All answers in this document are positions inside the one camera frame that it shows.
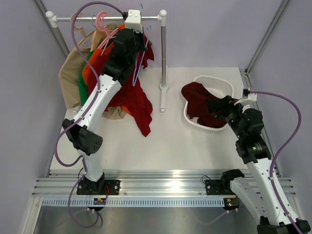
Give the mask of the dark maroon t shirt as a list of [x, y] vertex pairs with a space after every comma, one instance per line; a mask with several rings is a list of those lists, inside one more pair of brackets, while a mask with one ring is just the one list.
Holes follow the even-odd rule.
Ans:
[[224, 120], [219, 120], [210, 115], [206, 100], [218, 100], [201, 83], [191, 82], [182, 87], [181, 93], [187, 100], [187, 114], [190, 118], [197, 117], [199, 125], [210, 128], [221, 128], [227, 124]]

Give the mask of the light blue wire hanger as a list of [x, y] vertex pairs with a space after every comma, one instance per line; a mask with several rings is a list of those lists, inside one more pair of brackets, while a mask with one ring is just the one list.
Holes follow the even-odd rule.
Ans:
[[[143, 9], [144, 9], [142, 3], [140, 3], [140, 4], [138, 5], [138, 9], [139, 9], [139, 10], [143, 10]], [[145, 30], [145, 31], [151, 31], [151, 28], [152, 28], [151, 25], [149, 25], [148, 27], [144, 28], [144, 30]], [[136, 85], [136, 82], [137, 82], [137, 79], [138, 79], [138, 74], [139, 74], [139, 72], [140, 72], [140, 68], [141, 68], [141, 66], [142, 66], [145, 53], [146, 53], [146, 51], [148, 50], [148, 48], [147, 48], [148, 41], [149, 41], [148, 38], [144, 39], [144, 50], [143, 50], [143, 52], [142, 52], [142, 56], [141, 56], [140, 59], [138, 59], [138, 57], [137, 57], [136, 62], [135, 62], [136, 67], [135, 67], [134, 74], [133, 74], [133, 79], [132, 79], [132, 86], [133, 86], [133, 87]]]

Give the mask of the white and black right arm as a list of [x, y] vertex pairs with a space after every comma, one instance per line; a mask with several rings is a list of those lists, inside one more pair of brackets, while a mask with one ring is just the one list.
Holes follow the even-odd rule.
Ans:
[[259, 234], [307, 234], [311, 231], [308, 221], [300, 219], [292, 208], [274, 173], [273, 157], [261, 136], [264, 128], [261, 111], [243, 108], [253, 101], [256, 101], [255, 94], [242, 99], [226, 96], [205, 101], [209, 114], [226, 121], [236, 135], [236, 151], [253, 175], [260, 193], [250, 187], [239, 169], [223, 172], [220, 187], [244, 203], [257, 222]]

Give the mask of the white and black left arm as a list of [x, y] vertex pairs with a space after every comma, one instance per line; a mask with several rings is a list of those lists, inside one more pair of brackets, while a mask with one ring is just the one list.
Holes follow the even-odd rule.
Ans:
[[105, 180], [99, 150], [103, 138], [95, 133], [98, 121], [114, 95], [134, 73], [136, 59], [147, 44], [143, 31], [123, 28], [117, 32], [113, 48], [105, 62], [94, 90], [72, 120], [62, 123], [64, 131], [82, 158], [85, 175], [77, 185], [78, 195], [118, 194], [117, 180]]

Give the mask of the orange t shirt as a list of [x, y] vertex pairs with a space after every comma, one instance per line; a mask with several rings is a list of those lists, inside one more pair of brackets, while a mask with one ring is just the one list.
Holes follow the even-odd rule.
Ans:
[[[100, 75], [104, 64], [108, 61], [109, 54], [113, 47], [113, 40], [110, 39], [105, 49], [96, 49], [89, 53], [87, 59], [98, 75]], [[89, 65], [85, 65], [78, 79], [81, 105], [86, 103], [96, 84], [97, 80], [93, 71]], [[108, 112], [110, 107], [121, 107], [122, 110], [131, 116], [140, 117], [145, 108], [149, 108], [149, 105], [149, 100], [142, 90], [140, 82], [137, 81], [135, 85], [132, 85], [132, 78], [129, 78], [109, 102], [108, 107], [104, 111], [104, 115], [106, 118], [109, 118]]]

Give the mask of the red t shirt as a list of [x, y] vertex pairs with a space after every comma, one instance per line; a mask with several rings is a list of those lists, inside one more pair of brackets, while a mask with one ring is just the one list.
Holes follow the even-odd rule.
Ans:
[[[96, 49], [89, 52], [87, 59], [98, 75], [100, 75], [104, 64], [107, 62], [113, 46], [113, 44], [110, 44], [105, 50]], [[120, 106], [130, 114], [145, 137], [151, 132], [149, 125], [152, 122], [151, 113], [153, 107], [141, 88], [139, 79], [133, 85], [133, 78], [138, 74], [140, 68], [145, 69], [148, 67], [148, 60], [154, 60], [150, 41], [147, 44], [147, 51], [139, 53], [136, 68], [133, 69], [126, 83], [115, 94], [108, 105], [109, 107]], [[80, 100], [81, 104], [84, 105], [97, 84], [95, 74], [88, 65], [85, 65], [83, 68], [79, 81], [82, 82], [79, 86]]]

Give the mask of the beige plastic hanger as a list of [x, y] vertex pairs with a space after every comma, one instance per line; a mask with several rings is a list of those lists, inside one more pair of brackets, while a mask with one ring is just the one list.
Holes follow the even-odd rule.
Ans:
[[83, 47], [83, 48], [89, 48], [91, 49], [91, 44], [92, 44], [92, 36], [96, 30], [95, 26], [93, 25], [93, 22], [91, 22], [93, 29], [92, 30], [85, 30], [83, 26], [81, 26], [80, 24], [77, 26], [74, 23], [74, 17], [82, 17], [83, 14], [79, 13], [77, 14], [77, 12], [74, 12], [71, 17], [70, 17], [70, 23], [71, 23], [71, 27], [73, 28], [73, 32], [74, 32], [74, 36], [76, 39], [76, 43], [79, 47]]

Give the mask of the beige t shirt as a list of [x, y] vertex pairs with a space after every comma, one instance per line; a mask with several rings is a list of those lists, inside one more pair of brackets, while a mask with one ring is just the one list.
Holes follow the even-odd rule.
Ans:
[[[97, 49], [99, 43], [105, 38], [104, 34], [95, 30], [92, 36], [91, 49], [79, 47], [83, 55], [88, 57], [91, 51]], [[80, 101], [78, 78], [82, 73], [84, 66], [87, 65], [80, 53], [74, 48], [62, 65], [58, 79], [61, 85], [62, 95], [67, 109], [82, 106]]]

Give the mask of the white perforated plastic basket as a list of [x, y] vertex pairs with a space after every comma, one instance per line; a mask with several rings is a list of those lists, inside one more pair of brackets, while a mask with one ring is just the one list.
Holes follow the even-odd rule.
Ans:
[[[213, 77], [213, 76], [207, 76], [207, 75], [201, 75], [197, 76], [193, 82], [200, 83], [204, 86], [206, 90], [208, 90], [212, 95], [214, 95], [217, 98], [224, 98], [225, 96], [233, 96], [234, 95], [234, 87], [231, 83], [228, 81]], [[212, 128], [207, 127], [198, 124], [198, 117], [190, 118], [190, 116], [187, 114], [187, 107], [188, 107], [188, 101], [185, 102], [184, 110], [183, 110], [183, 116], [185, 118], [185, 121], [189, 124], [189, 126], [193, 127], [194, 129], [209, 132], [209, 133], [215, 133], [223, 131], [228, 127], [228, 125], [224, 125], [220, 128]]]

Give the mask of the left aluminium frame post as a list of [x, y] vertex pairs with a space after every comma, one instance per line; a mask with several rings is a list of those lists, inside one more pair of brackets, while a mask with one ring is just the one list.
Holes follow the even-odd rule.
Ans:
[[37, 8], [43, 15], [43, 18], [47, 22], [50, 31], [52, 32], [58, 46], [60, 47], [61, 51], [65, 55], [65, 57], [68, 56], [70, 53], [69, 48], [64, 40], [64, 37], [58, 27], [58, 23], [54, 21], [56, 19], [56, 15], [52, 11], [48, 11], [44, 2], [42, 0], [34, 0], [34, 3], [36, 4]]

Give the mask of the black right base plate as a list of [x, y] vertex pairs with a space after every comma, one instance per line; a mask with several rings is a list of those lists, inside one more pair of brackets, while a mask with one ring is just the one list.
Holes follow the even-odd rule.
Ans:
[[206, 195], [217, 196], [223, 199], [222, 209], [227, 212], [242, 210], [244, 205], [239, 197], [233, 193], [230, 189], [224, 188], [221, 179], [202, 179], [204, 183]]

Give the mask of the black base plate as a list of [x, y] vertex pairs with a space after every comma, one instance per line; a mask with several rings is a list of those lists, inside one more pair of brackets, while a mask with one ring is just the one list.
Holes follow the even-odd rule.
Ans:
[[217, 196], [223, 199], [222, 209], [227, 212], [242, 210], [244, 205], [239, 197], [233, 193], [230, 189], [224, 188], [221, 179], [202, 179], [204, 183], [206, 195]]
[[78, 183], [77, 195], [95, 196], [89, 209], [100, 211], [106, 204], [108, 196], [119, 195], [120, 181], [116, 179], [100, 179], [97, 182], [83, 179]]

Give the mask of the aluminium table edge rail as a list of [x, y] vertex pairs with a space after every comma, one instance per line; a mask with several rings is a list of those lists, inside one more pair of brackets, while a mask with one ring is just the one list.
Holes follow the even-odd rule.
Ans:
[[[36, 179], [32, 196], [69, 195], [78, 170], [52, 170]], [[120, 181], [119, 197], [205, 197], [203, 181], [219, 179], [222, 170], [106, 170], [106, 179]]]

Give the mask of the aluminium corner frame post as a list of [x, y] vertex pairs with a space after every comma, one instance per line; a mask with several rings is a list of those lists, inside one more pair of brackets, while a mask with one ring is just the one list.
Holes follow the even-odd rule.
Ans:
[[253, 67], [255, 66], [256, 62], [260, 58], [262, 52], [264, 51], [271, 35], [273, 34], [275, 28], [277, 27], [278, 23], [280, 22], [282, 16], [284, 15], [287, 7], [291, 3], [291, 0], [282, 0], [281, 3], [278, 6], [278, 9], [276, 10], [272, 20], [270, 21], [270, 24], [268, 28], [266, 29], [259, 45], [257, 46], [250, 62], [248, 63], [245, 73], [246, 75], [249, 75]]

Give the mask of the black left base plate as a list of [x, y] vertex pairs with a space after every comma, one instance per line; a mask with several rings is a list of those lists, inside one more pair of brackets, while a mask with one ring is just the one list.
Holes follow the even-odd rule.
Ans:
[[97, 182], [83, 179], [78, 183], [77, 195], [95, 196], [89, 209], [100, 211], [106, 204], [108, 196], [119, 195], [120, 181], [116, 179], [100, 179]]

